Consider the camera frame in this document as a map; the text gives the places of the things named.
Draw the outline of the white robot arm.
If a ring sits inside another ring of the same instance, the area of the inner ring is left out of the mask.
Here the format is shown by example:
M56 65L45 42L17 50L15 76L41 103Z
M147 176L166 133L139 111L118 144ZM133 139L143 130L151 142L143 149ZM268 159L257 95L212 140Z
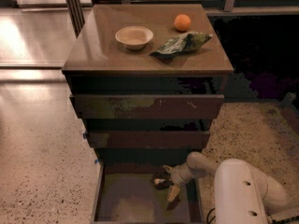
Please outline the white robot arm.
M166 165L164 169L172 182L169 202L182 186L201 174L214 176L216 224L270 224L267 216L289 204L286 190L275 178L240 159L217 163L194 151L181 165Z

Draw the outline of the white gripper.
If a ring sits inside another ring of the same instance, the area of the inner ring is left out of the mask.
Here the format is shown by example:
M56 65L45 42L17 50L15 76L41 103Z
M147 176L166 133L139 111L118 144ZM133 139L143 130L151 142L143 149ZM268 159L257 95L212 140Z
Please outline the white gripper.
M167 200L173 202L180 192L179 186L186 185L192 179L192 173L189 166L186 163L171 167L163 165L163 168L170 173L171 180L174 185L171 185L168 190Z

